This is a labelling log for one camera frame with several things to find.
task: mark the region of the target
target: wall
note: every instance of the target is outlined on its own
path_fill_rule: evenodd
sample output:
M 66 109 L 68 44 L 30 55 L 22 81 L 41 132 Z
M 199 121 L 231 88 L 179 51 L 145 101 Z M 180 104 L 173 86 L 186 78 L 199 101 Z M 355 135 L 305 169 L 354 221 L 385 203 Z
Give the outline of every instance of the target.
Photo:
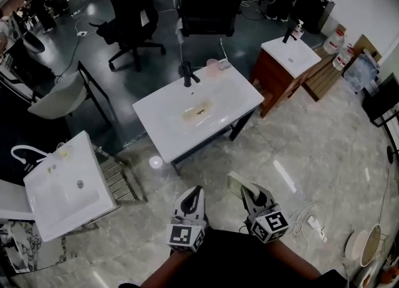
M 0 219 L 32 220 L 25 187 L 0 180 Z
M 335 7 L 323 33 L 330 34 L 337 23 L 347 28 L 347 42 L 354 44 L 365 34 L 381 55 L 399 36 L 399 0 L 333 0 Z
M 396 46 L 382 63 L 378 77 L 381 80 L 385 80 L 391 73 L 394 73 L 397 79 L 399 79 L 399 46 Z
M 9 16 L 13 11 L 22 6 L 24 0 L 8 0 L 2 7 L 3 16 Z

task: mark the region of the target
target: white chair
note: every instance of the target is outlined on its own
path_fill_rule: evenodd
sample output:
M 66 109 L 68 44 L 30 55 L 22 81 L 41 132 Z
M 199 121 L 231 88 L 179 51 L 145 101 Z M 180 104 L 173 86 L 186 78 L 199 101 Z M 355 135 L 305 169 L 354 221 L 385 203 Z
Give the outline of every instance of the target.
M 92 82 L 100 93 L 109 101 L 107 94 L 105 94 L 79 61 L 76 72 L 61 78 L 61 81 L 53 87 L 50 93 L 32 104 L 27 110 L 39 117 L 53 120 L 71 114 L 86 99 L 91 98 L 107 125 L 111 126 L 111 122 L 107 116 L 105 116 L 90 89 L 90 82 Z

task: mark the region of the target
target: sink countertop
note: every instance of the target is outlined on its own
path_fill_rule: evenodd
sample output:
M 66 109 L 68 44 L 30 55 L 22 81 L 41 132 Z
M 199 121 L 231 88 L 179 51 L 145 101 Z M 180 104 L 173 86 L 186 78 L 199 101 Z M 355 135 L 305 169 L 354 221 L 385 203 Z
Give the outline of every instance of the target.
M 301 39 L 289 38 L 283 43 L 284 37 L 279 37 L 265 43 L 261 47 L 270 54 L 278 63 L 297 78 L 313 65 L 321 61 L 321 58 Z
M 45 158 L 24 182 L 43 241 L 64 235 L 116 207 L 85 131 Z
M 212 77 L 194 72 L 200 83 L 184 79 L 133 104 L 139 119 L 167 163 L 257 107 L 263 96 L 233 66 Z

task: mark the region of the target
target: marble floor tile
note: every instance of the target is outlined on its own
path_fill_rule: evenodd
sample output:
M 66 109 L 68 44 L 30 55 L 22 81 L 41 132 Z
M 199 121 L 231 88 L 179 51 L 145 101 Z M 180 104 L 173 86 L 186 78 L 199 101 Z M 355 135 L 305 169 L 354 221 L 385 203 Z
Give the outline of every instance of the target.
M 353 276 L 358 262 L 341 258 L 351 232 L 371 230 L 380 220 L 388 243 L 399 227 L 399 172 L 396 161 L 388 165 L 389 144 L 342 79 L 317 103 L 300 88 L 264 119 L 256 112 L 234 142 L 221 137 L 181 162 L 180 176 L 169 164 L 153 169 L 149 159 L 158 152 L 149 137 L 142 138 L 120 155 L 132 164 L 132 176 L 142 184 L 148 203 L 103 218 L 97 231 L 69 236 L 67 249 L 77 258 L 15 279 L 20 287 L 142 283 L 168 258 L 165 227 L 174 200 L 188 188 L 203 186 L 212 227 L 239 231 L 247 214 L 227 189 L 230 171 L 267 188 L 287 218 L 322 204 L 327 219 L 320 206 L 313 206 L 302 212 L 302 220 L 314 213 L 320 223 L 325 221 L 327 242 L 306 223 L 305 237 L 297 225 L 297 234 L 282 240 L 321 272 L 336 269 L 344 275 L 344 262 Z

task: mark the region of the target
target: black faucet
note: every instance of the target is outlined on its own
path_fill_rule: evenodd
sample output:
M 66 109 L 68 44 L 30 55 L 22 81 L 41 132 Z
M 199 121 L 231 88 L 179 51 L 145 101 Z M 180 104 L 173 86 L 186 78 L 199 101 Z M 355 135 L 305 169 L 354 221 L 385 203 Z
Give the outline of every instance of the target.
M 193 78 L 196 83 L 200 82 L 200 79 L 191 71 L 190 62 L 183 62 L 181 67 L 183 68 L 183 76 L 185 77 L 185 87 L 191 86 L 191 78 Z
M 289 39 L 290 36 L 291 36 L 295 41 L 297 40 L 297 38 L 294 37 L 294 36 L 292 35 L 292 31 L 293 31 L 293 29 L 288 28 L 288 30 L 287 30 L 287 32 L 286 32 L 286 34 L 285 34 L 285 36 L 284 36 L 284 39 L 282 40 L 283 43 L 287 43 L 287 41 L 288 41 L 288 39 Z

